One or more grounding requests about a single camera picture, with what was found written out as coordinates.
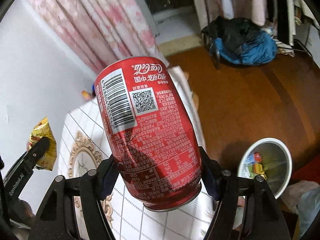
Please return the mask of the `checked beige pillow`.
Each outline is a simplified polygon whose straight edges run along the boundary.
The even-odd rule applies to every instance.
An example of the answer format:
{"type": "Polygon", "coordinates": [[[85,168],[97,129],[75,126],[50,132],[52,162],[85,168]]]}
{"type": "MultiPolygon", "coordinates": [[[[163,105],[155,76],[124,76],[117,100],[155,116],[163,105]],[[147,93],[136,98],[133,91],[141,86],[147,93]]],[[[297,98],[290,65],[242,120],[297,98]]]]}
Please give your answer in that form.
{"type": "Polygon", "coordinates": [[[318,187],[319,184],[317,182],[302,180],[288,186],[281,195],[281,199],[292,213],[298,214],[297,205],[302,195],[318,187]]]}

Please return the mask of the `red blanket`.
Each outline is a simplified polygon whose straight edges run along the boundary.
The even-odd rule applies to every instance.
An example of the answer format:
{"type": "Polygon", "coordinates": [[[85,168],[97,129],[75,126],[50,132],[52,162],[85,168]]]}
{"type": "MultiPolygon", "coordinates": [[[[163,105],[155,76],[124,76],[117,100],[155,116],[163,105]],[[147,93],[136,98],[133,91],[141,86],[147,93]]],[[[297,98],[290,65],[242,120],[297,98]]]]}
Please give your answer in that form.
{"type": "Polygon", "coordinates": [[[319,159],[315,159],[292,174],[293,181],[313,181],[319,184],[319,159]]]}

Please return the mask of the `yellow green carton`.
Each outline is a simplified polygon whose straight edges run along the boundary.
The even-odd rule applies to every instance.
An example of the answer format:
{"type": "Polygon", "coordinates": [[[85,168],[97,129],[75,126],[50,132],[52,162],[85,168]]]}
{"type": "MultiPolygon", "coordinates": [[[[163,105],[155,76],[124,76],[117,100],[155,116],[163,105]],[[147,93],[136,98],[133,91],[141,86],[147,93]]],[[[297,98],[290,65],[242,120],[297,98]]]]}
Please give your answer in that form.
{"type": "Polygon", "coordinates": [[[253,165],[253,173],[255,175],[260,175],[265,180],[267,180],[267,176],[266,176],[265,171],[263,169],[263,165],[261,165],[260,163],[256,163],[256,164],[253,165]]]}

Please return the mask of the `red cola can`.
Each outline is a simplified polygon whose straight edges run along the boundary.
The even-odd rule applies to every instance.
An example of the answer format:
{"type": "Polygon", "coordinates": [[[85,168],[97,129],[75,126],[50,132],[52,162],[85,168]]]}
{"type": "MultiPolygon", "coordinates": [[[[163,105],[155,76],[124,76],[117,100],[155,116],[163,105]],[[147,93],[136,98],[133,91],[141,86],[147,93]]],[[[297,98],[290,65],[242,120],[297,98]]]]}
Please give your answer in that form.
{"type": "Polygon", "coordinates": [[[117,61],[100,72],[95,93],[112,154],[129,193],[155,212],[201,191],[201,156],[191,120],[164,63],[117,61]]]}

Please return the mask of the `red white milk carton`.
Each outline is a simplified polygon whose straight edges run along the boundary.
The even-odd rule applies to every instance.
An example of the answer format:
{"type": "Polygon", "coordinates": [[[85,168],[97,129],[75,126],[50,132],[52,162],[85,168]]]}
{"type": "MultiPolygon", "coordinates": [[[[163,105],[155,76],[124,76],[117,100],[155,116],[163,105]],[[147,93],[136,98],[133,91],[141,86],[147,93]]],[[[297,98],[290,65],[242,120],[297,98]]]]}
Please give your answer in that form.
{"type": "Polygon", "coordinates": [[[262,157],[259,153],[250,154],[246,158],[247,165],[254,165],[254,164],[260,164],[260,163],[262,163],[262,157]]]}

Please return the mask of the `blue sleeping bag pile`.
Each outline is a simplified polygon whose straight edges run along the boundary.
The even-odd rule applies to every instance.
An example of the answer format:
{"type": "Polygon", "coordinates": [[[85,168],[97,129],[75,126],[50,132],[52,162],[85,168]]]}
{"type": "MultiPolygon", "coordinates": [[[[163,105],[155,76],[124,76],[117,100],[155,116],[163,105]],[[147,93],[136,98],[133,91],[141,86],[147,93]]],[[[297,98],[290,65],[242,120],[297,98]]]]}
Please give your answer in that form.
{"type": "Polygon", "coordinates": [[[259,66],[271,62],[277,54],[274,39],[251,20],[218,16],[201,33],[208,51],[217,61],[234,65],[259,66]]]}

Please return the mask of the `orange small bottle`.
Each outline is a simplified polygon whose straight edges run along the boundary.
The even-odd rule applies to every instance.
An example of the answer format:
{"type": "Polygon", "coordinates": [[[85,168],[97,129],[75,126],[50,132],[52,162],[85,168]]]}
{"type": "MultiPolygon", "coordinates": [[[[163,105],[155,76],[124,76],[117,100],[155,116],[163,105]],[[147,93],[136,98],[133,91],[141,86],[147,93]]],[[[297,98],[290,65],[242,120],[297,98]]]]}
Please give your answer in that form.
{"type": "Polygon", "coordinates": [[[93,95],[85,90],[83,90],[81,92],[81,95],[84,97],[84,99],[86,100],[92,100],[93,99],[93,95]]]}

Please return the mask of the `blue cap bottle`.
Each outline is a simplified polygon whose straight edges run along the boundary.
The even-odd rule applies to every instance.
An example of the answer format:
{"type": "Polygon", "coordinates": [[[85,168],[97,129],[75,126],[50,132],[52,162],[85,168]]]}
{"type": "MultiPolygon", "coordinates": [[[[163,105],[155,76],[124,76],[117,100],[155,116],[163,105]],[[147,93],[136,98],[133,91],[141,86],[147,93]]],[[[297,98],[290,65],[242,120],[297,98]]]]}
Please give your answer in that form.
{"type": "Polygon", "coordinates": [[[95,93],[95,86],[94,84],[92,85],[92,96],[96,97],[96,93],[95,93]]]}

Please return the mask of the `white patterned tablecloth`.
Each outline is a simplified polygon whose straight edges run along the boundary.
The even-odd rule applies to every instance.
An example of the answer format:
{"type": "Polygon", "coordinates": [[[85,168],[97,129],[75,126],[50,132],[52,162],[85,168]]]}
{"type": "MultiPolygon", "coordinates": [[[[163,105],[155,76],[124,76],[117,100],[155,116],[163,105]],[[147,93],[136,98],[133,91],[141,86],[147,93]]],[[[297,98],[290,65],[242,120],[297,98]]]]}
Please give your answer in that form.
{"type": "Polygon", "coordinates": [[[104,69],[93,100],[67,114],[59,171],[96,171],[115,239],[204,239],[214,217],[204,186],[200,119],[180,67],[153,58],[104,69]]]}

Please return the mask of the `yellow snack wrapper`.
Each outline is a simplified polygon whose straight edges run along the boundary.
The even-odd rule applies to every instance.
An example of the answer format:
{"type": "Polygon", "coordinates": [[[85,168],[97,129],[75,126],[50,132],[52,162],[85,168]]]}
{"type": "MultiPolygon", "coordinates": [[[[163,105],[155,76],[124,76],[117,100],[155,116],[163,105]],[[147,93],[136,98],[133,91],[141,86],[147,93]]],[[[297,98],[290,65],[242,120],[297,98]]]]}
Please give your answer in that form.
{"type": "Polygon", "coordinates": [[[38,169],[52,171],[56,158],[56,140],[48,118],[43,118],[31,131],[27,142],[27,151],[31,150],[38,169]]]}

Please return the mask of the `white round trash bin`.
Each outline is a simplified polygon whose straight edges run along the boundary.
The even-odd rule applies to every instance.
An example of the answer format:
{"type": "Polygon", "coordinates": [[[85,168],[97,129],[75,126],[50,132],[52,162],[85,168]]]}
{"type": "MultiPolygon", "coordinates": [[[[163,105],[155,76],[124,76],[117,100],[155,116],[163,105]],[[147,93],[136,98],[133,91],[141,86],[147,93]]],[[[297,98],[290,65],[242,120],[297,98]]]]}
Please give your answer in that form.
{"type": "Polygon", "coordinates": [[[253,153],[259,153],[262,157],[263,169],[275,198],[279,198],[289,184],[292,174],[292,158],[287,146],[276,138],[263,138],[252,144],[243,155],[239,167],[238,176],[253,179],[253,165],[246,164],[246,158],[253,153]]]}

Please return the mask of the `pink floral curtain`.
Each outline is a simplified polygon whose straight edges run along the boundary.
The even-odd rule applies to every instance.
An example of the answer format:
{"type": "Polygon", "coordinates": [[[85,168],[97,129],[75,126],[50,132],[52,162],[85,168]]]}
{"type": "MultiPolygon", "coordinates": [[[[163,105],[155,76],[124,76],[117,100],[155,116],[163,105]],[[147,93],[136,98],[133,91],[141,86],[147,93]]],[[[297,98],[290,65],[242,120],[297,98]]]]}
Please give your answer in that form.
{"type": "Polygon", "coordinates": [[[135,0],[28,1],[96,74],[132,56],[151,56],[169,65],[135,0]]]}

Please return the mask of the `hanging clothes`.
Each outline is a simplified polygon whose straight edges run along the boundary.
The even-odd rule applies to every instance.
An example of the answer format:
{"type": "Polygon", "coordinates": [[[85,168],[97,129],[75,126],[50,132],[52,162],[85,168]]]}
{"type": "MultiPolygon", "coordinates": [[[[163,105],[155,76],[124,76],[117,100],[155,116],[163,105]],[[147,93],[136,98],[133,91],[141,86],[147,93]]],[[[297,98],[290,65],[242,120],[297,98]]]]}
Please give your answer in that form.
{"type": "MultiPolygon", "coordinates": [[[[308,7],[305,0],[284,0],[285,13],[288,16],[289,40],[287,44],[293,44],[293,37],[296,35],[296,24],[298,16],[295,9],[299,8],[303,15],[311,19],[315,28],[319,29],[319,21],[308,7]]],[[[226,19],[244,17],[252,20],[253,23],[262,27],[267,22],[274,22],[280,26],[280,0],[194,0],[196,13],[201,28],[207,26],[217,16],[226,19]]]]}

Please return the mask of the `white air purifier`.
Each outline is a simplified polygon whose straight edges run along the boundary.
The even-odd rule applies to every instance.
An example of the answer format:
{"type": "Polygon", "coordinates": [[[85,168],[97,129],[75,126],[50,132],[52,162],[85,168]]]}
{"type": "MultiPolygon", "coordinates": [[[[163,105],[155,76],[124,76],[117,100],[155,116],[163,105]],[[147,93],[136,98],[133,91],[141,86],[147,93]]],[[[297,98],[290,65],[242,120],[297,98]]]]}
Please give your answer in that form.
{"type": "Polygon", "coordinates": [[[148,7],[148,4],[146,3],[145,0],[135,0],[135,2],[138,4],[138,6],[140,7],[142,14],[148,24],[148,26],[150,27],[150,30],[152,31],[154,36],[158,36],[159,35],[159,31],[157,28],[157,24],[151,14],[151,11],[148,7]]]}

